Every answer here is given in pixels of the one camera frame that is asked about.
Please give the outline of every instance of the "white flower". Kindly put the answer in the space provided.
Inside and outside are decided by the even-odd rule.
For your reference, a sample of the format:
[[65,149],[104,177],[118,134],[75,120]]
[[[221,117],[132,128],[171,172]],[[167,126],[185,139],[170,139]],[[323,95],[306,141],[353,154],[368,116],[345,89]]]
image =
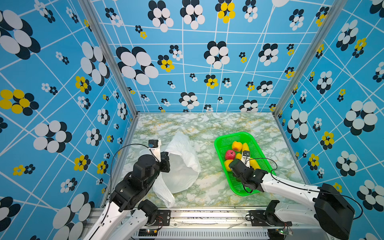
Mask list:
[[63,55],[59,52],[56,52],[56,58],[59,59],[59,61],[63,60]]

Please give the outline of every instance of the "green plastic basket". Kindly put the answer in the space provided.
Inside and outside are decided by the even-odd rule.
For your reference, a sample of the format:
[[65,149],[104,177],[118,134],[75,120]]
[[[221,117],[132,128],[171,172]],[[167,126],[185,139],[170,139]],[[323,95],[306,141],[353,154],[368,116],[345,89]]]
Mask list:
[[[241,142],[241,143],[246,142],[248,144],[248,147],[249,147],[249,150],[251,153],[251,159],[252,158],[265,157],[262,150],[260,149],[259,145],[255,141],[254,137],[247,132],[237,132],[237,133],[218,137],[215,140],[215,148],[216,148],[218,157],[220,159],[221,165],[223,166],[223,170],[224,170],[225,176],[227,177],[229,186],[231,187],[231,189],[234,193],[236,193],[239,196],[243,196],[243,197],[258,193],[258,192],[260,192],[258,190],[254,190],[252,193],[247,193],[244,190],[241,182],[238,182],[236,180],[236,178],[233,176],[232,172],[228,173],[228,171],[225,169],[225,165],[224,165],[225,153],[228,150],[232,149],[232,143],[234,141]],[[259,164],[261,169],[266,170],[268,172],[271,172],[272,167],[269,164],[267,159],[256,159],[256,161]]]

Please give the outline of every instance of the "blue wall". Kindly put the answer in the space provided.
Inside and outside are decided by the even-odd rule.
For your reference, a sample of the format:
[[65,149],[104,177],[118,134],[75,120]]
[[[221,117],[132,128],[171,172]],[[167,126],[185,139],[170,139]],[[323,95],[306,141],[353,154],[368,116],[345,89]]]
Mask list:
[[333,0],[219,2],[92,1],[139,111],[273,111]]
[[0,3],[3,240],[77,238],[132,118],[78,2],[44,3]]
[[347,2],[279,114],[310,183],[331,184],[363,206],[350,239],[384,238],[384,10],[372,3]]

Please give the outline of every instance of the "green marble tabletop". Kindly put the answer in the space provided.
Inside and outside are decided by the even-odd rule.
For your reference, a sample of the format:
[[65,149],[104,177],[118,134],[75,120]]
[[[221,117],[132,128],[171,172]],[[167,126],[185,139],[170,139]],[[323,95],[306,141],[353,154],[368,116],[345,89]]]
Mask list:
[[[274,199],[293,202],[266,192],[241,197],[231,190],[214,141],[217,137],[235,132],[248,132],[254,136],[265,157],[278,164],[275,172],[279,177],[304,183],[272,113],[149,113],[139,114],[138,117],[132,143],[147,145],[149,139],[161,139],[162,144],[167,145],[180,131],[189,137],[196,149],[202,171],[190,188],[173,194],[176,200],[174,207],[264,206]],[[131,146],[121,179],[132,170],[142,149],[141,146]],[[149,199],[158,207],[165,207],[153,190],[144,199]]]

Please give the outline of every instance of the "plastic bag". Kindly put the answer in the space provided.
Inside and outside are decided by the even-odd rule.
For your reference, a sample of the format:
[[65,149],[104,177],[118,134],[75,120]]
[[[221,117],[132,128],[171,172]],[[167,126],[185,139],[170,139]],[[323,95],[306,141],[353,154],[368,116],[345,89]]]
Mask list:
[[[175,134],[167,147],[161,146],[160,151],[169,153],[170,171],[161,172],[152,189],[169,208],[175,204],[172,193],[184,191],[192,186],[201,172],[201,167],[189,137],[181,132]],[[140,155],[143,154],[150,154],[149,150],[144,149],[140,152]]]

